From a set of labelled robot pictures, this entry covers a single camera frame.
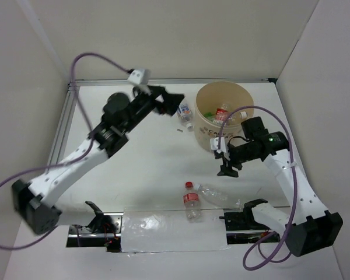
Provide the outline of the blue orange label bottle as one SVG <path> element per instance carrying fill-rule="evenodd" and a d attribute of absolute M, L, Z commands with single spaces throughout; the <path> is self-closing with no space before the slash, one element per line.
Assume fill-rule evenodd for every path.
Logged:
<path fill-rule="evenodd" d="M 177 109 L 177 116 L 180 121 L 180 123 L 188 130 L 193 131 L 193 112 L 191 111 L 191 108 L 186 100 L 183 100 L 178 109 Z"/>

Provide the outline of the green plastic bottle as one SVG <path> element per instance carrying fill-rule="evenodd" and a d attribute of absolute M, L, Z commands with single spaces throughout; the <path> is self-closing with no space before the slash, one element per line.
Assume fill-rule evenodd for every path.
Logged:
<path fill-rule="evenodd" d="M 211 112 L 208 112 L 206 114 L 204 114 L 204 117 L 210 121 L 212 121 L 215 118 L 215 115 L 212 114 Z"/>

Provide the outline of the red white label bottle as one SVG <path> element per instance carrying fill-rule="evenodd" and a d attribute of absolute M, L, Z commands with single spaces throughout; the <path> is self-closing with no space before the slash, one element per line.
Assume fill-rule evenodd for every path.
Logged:
<path fill-rule="evenodd" d="M 213 123 L 220 125 L 226 121 L 227 125 L 233 125 L 236 121 L 236 117 L 235 115 L 228 117 L 230 111 L 232 111 L 232 107 L 229 103 L 221 103 L 216 109 Z"/>

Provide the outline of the long clear bottle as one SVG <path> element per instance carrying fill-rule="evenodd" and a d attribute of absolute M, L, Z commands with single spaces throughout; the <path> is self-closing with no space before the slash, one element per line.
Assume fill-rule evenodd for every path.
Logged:
<path fill-rule="evenodd" d="M 237 125 L 240 124 L 242 121 L 247 119 L 248 114 L 246 111 L 239 111 L 237 113 L 234 113 L 232 116 L 229 116 L 230 112 L 226 111 L 222 113 L 221 120 L 222 122 L 225 122 L 226 125 Z"/>

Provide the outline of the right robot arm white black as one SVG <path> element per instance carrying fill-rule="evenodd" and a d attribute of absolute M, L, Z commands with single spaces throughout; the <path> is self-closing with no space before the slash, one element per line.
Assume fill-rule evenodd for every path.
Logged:
<path fill-rule="evenodd" d="M 256 159 L 272 172 L 290 203 L 289 215 L 264 199 L 247 202 L 243 222 L 250 229 L 265 225 L 285 239 L 289 252 L 300 257 L 334 244 L 343 220 L 331 213 L 310 186 L 307 178 L 291 159 L 291 148 L 282 132 L 269 132 L 260 117 L 242 122 L 246 143 L 234 146 L 224 137 L 210 140 L 217 159 L 222 159 L 219 176 L 237 178 L 242 165 Z"/>

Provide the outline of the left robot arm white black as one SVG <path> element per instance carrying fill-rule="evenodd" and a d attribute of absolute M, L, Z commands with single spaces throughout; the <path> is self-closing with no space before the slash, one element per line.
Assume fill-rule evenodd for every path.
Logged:
<path fill-rule="evenodd" d="M 162 86 L 134 87 L 127 94 L 112 94 L 103 107 L 100 123 L 71 154 L 54 167 L 25 182 L 12 184 L 13 206 L 35 235 L 56 227 L 62 211 L 56 208 L 66 190 L 94 167 L 115 155 L 127 142 L 131 132 L 148 114 L 173 116 L 183 94 L 168 93 Z"/>

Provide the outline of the beige capybara bin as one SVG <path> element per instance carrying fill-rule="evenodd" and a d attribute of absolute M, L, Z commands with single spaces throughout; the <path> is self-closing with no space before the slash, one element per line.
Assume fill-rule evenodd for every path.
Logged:
<path fill-rule="evenodd" d="M 237 136 L 242 130 L 241 123 L 252 117 L 254 110 L 248 108 L 231 117 L 228 115 L 239 107 L 253 104 L 251 94 L 235 83 L 218 81 L 203 86 L 194 104 L 194 134 L 198 144 L 210 152 L 210 139 L 218 136 L 224 121 L 222 136 L 225 139 Z"/>

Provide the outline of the clear bottle white cap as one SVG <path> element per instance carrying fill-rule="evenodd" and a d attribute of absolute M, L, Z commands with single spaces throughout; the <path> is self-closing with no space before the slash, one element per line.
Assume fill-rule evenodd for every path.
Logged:
<path fill-rule="evenodd" d="M 203 200 L 218 208 L 237 211 L 243 210 L 243 203 L 240 199 L 231 197 L 218 187 L 197 183 L 194 189 Z"/>

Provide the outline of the red label cola bottle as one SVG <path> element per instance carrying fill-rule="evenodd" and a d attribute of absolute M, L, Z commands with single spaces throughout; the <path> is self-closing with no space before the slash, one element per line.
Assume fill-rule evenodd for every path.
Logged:
<path fill-rule="evenodd" d="M 201 218 L 201 203 L 192 182 L 185 183 L 185 193 L 183 195 L 185 214 L 189 222 L 196 222 Z"/>

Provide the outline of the white tape sheet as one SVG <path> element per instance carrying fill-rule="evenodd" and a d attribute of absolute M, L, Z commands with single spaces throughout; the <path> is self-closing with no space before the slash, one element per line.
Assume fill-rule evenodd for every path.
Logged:
<path fill-rule="evenodd" d="M 185 211 L 125 212 L 121 250 L 125 253 L 219 251 L 228 247 L 221 209 L 202 210 L 190 221 Z"/>

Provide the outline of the aluminium frame rail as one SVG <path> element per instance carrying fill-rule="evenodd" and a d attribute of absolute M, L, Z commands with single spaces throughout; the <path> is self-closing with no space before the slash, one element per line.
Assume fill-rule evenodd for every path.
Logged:
<path fill-rule="evenodd" d="M 206 84 L 210 82 L 228 81 L 236 84 L 246 85 L 247 89 L 253 91 L 253 96 L 257 98 L 257 104 L 266 105 L 268 109 L 273 109 L 280 116 L 283 115 L 283 107 L 279 98 L 275 78 L 241 79 L 241 78 L 196 78 L 196 79 L 152 79 L 150 82 L 155 85 L 176 85 L 176 84 Z M 102 79 L 86 80 L 81 79 L 76 82 L 79 89 L 82 86 L 125 86 L 128 82 L 125 79 Z M 69 86 L 58 127 L 55 133 L 48 163 L 53 164 L 61 160 L 67 145 L 68 134 L 71 128 L 76 101 Z"/>

